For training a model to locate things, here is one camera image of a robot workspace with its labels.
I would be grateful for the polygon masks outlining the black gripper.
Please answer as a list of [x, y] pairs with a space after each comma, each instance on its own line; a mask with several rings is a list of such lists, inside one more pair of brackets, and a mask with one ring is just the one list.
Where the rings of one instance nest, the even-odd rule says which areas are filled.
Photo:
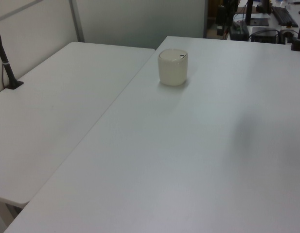
[[238, 0], [223, 0], [223, 5], [217, 7], [216, 25], [217, 35], [228, 38], [229, 28], [232, 26], [232, 18], [238, 9]]

